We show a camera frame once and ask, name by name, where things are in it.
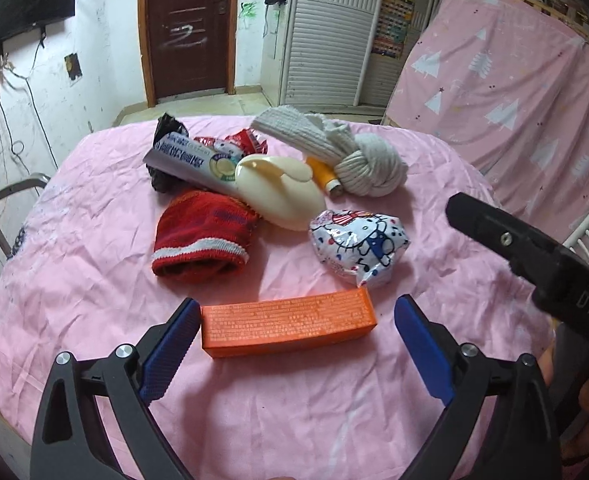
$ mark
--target beige plastic object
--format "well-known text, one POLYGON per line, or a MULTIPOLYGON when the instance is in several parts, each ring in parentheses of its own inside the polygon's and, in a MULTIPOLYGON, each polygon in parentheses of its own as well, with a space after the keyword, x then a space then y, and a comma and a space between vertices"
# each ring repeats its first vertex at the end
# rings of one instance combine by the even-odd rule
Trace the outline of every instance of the beige plastic object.
POLYGON ((325 210, 311 168, 295 158, 248 155, 238 163, 235 181, 243 202, 290 231, 307 231, 309 222, 325 210))

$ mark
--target tiled floor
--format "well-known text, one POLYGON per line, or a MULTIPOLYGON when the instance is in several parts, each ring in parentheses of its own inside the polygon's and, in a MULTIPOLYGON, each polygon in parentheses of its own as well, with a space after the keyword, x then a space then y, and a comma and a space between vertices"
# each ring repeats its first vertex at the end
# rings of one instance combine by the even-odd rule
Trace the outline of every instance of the tiled floor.
MULTIPOLYGON (((181 99, 156 105, 141 112, 136 112, 124 117, 121 124, 140 123, 157 119, 165 112, 174 117, 187 117, 196 115, 258 115, 270 108, 270 104, 261 93, 255 94, 219 94, 192 99, 181 99)), ((367 123, 380 117, 364 115, 326 115, 332 119, 352 121, 354 123, 367 123)))

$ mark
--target blue gripper pad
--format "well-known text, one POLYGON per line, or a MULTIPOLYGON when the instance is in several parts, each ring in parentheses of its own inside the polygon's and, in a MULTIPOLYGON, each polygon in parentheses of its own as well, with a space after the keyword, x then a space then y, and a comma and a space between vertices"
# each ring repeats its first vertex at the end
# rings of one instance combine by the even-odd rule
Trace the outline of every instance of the blue gripper pad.
POLYGON ((454 397, 452 367, 430 333, 429 321, 413 301, 401 296, 394 306, 394 324, 431 396, 444 406, 454 397))
POLYGON ((191 300, 143 364, 139 396, 149 406, 166 394, 178 367, 201 327, 201 307, 191 300))

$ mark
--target wooden door frame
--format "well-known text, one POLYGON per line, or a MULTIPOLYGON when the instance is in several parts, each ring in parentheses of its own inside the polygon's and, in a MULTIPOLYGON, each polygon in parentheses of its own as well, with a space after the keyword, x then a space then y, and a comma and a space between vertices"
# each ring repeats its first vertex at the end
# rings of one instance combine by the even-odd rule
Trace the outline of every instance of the wooden door frame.
MULTIPOLYGON (((239 0, 228 1, 228 67, 225 91, 236 94, 234 78, 236 75, 237 57, 237 7, 239 0)), ((139 44, 141 47, 141 65, 143 69, 143 84, 148 108, 157 104, 154 90, 154 72, 152 70, 152 56, 150 55, 150 33, 148 29, 148 0, 138 0, 139 44)))

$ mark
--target metal bolt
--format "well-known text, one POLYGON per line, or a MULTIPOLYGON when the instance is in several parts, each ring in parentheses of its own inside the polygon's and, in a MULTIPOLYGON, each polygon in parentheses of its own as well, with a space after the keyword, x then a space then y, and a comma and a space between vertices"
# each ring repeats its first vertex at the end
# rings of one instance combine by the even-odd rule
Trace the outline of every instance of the metal bolt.
POLYGON ((503 247, 512 245, 512 235, 510 233, 503 233, 501 235, 501 245, 503 245, 503 247))
POLYGON ((61 352, 56 357, 56 363, 58 365, 66 365, 70 362, 70 357, 71 357, 71 355, 69 352, 61 352))
POLYGON ((461 345, 461 352, 466 357, 476 357, 479 355, 479 349, 472 343, 464 343, 461 345))
POLYGON ((117 357, 124 359, 124 358, 132 355, 133 350, 134 350, 134 348, 132 348, 132 345, 121 345, 121 346, 119 346, 119 348, 116 349, 115 353, 116 353, 117 357))
POLYGON ((526 366, 534 366, 536 364, 536 359, 531 354, 523 354, 521 356, 521 362, 526 366))

